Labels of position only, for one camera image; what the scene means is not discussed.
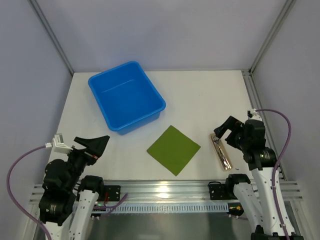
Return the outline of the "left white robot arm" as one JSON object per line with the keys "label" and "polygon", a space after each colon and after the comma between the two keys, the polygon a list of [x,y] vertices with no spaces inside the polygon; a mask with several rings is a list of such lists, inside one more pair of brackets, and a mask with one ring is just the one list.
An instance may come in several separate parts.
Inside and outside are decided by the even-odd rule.
{"label": "left white robot arm", "polygon": [[67,155],[67,160],[54,159],[45,167],[39,202],[41,228],[47,240],[83,240],[92,210],[104,193],[102,177],[87,175],[81,178],[87,166],[94,165],[103,155],[110,137],[75,137],[81,146],[67,146],[63,136],[56,134],[45,146],[56,153]]}

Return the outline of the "silver fork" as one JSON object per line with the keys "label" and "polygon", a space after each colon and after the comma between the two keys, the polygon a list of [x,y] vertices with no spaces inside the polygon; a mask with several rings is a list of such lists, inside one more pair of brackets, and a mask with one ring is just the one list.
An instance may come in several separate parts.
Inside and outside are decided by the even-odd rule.
{"label": "silver fork", "polygon": [[218,157],[219,157],[219,159],[220,159],[220,161],[221,161],[221,163],[223,165],[223,168],[225,170],[227,170],[228,169],[228,164],[227,164],[227,162],[225,160],[224,152],[223,152],[223,150],[222,150],[222,148],[220,146],[220,140],[217,137],[214,136],[213,137],[213,143],[214,143],[214,147],[215,147],[215,150],[217,152],[217,155],[218,155]]}

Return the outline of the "silver table knife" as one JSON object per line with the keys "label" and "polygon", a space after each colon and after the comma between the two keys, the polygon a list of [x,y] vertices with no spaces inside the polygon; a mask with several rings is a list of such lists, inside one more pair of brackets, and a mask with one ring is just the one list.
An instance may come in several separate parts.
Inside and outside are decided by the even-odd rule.
{"label": "silver table knife", "polygon": [[221,161],[221,164],[223,166],[223,169],[224,170],[231,170],[232,169],[232,164],[230,162],[230,159],[229,159],[229,156],[225,150],[225,148],[223,146],[218,146],[217,147],[217,154],[218,154],[218,157]]}

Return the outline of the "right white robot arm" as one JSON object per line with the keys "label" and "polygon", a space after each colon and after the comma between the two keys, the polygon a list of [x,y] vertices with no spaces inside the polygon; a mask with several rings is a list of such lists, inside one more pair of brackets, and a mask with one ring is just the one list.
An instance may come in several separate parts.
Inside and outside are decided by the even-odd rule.
{"label": "right white robot arm", "polygon": [[266,146],[266,128],[261,117],[249,114],[241,122],[233,116],[214,130],[218,139],[230,131],[225,139],[231,147],[243,154],[253,176],[258,194],[255,194],[246,174],[230,174],[226,189],[236,198],[249,221],[252,240],[302,240],[296,233],[285,207],[280,189],[279,171],[275,152]]}

